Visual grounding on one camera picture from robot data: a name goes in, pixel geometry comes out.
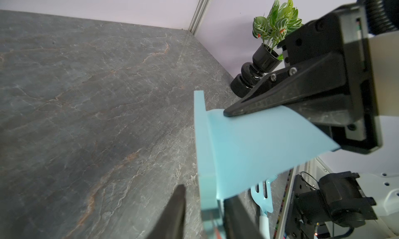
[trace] cable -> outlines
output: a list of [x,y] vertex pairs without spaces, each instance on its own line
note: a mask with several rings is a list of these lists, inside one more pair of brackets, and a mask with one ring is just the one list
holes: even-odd
[[330,237],[329,239],[341,239],[341,238],[347,238],[348,236],[350,236],[352,233],[353,233],[353,231],[355,230],[355,228],[353,228],[353,227],[350,227],[349,228],[349,230],[345,233],[345,234],[343,234],[343,235],[337,235],[337,236],[333,236],[333,237]]
[[312,175],[310,175],[309,173],[307,173],[307,172],[300,172],[300,177],[302,178],[302,180],[303,180],[305,183],[307,183],[310,187],[312,187],[313,189],[317,190],[314,186],[312,186],[310,183],[308,183],[308,182],[305,181],[305,179],[302,177],[302,173],[306,173],[306,174],[308,174],[309,176],[311,176],[311,177],[316,181],[317,184],[318,184],[319,182],[317,182],[317,180],[316,180]]

